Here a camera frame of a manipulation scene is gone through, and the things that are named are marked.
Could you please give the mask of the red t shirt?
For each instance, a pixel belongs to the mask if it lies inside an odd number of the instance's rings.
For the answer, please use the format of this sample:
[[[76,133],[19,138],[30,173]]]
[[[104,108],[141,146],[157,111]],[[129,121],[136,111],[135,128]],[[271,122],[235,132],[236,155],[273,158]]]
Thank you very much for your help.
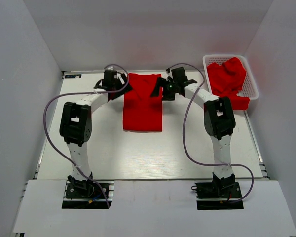
[[[131,132],[162,132],[162,92],[151,97],[161,74],[129,74],[132,90],[124,95],[123,129]]]

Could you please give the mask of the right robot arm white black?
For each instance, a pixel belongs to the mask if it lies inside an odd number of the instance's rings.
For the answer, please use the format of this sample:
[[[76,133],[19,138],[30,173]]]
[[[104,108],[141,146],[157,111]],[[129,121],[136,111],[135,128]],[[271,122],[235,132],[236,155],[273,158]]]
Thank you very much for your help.
[[[216,96],[203,89],[201,84],[197,84],[196,80],[188,79],[183,67],[168,68],[167,74],[166,78],[157,78],[150,97],[156,97],[161,92],[163,101],[174,101],[177,94],[189,99],[182,128],[183,147],[186,156],[195,164],[212,167],[214,180],[234,182],[235,175],[231,165],[230,142],[236,122],[230,99]],[[194,160],[187,151],[185,126],[192,103],[203,109],[205,131],[210,136],[213,145],[213,164],[200,163]]]

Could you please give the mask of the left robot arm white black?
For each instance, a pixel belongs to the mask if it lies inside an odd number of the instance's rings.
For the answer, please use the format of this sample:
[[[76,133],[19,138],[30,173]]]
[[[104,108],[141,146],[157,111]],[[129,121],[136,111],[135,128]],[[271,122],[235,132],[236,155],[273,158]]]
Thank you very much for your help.
[[[132,90],[128,74],[111,68],[104,71],[104,78],[96,83],[92,93],[77,102],[63,106],[60,135],[64,138],[74,162],[71,177],[84,181],[92,178],[88,162],[87,142],[92,133],[92,114],[102,105]]]

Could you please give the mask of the red t shirts pile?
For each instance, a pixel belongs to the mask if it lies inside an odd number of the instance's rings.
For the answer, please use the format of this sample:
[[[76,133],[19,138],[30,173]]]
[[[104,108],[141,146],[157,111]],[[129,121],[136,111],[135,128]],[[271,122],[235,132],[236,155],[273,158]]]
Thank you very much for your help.
[[[228,97],[233,110],[248,108],[249,97],[237,95],[242,90],[246,77],[246,70],[238,58],[230,58],[221,65],[212,63],[207,66],[207,72],[214,95]]]

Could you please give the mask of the blue label sticker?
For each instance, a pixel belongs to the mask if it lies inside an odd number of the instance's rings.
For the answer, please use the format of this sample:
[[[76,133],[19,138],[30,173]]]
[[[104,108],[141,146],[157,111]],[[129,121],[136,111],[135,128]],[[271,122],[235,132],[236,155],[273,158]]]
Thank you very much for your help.
[[[64,76],[65,79],[78,79],[81,77],[82,77],[82,74],[66,74]]]

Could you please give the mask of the white plastic basket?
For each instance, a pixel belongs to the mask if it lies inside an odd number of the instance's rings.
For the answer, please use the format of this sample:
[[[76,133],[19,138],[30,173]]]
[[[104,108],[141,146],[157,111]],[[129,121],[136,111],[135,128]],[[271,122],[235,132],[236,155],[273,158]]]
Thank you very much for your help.
[[[250,100],[257,100],[259,97],[258,88],[254,79],[254,76],[251,72],[250,66],[246,60],[246,58],[242,55],[234,55],[234,54],[210,54],[203,56],[203,66],[204,66],[204,74],[206,78],[206,83],[208,86],[208,90],[212,93],[212,88],[209,81],[208,70],[207,67],[212,63],[217,63],[221,65],[231,58],[238,58],[241,62],[243,68],[246,71],[246,77],[242,86],[242,90],[238,91],[238,96],[249,97]]]

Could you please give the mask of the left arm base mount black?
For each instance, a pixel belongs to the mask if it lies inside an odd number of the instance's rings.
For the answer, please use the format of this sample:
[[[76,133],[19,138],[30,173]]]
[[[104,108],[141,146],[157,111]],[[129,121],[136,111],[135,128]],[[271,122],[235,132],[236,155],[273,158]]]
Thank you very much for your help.
[[[62,209],[109,209],[113,194],[113,181],[104,181],[97,185],[89,180],[79,181],[68,176]]]

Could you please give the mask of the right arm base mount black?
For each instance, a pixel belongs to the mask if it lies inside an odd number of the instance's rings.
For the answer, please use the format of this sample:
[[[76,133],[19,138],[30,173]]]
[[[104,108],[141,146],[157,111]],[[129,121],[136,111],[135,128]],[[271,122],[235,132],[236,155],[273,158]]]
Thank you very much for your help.
[[[191,186],[196,194],[197,210],[241,210],[244,209],[239,183],[196,182]]]

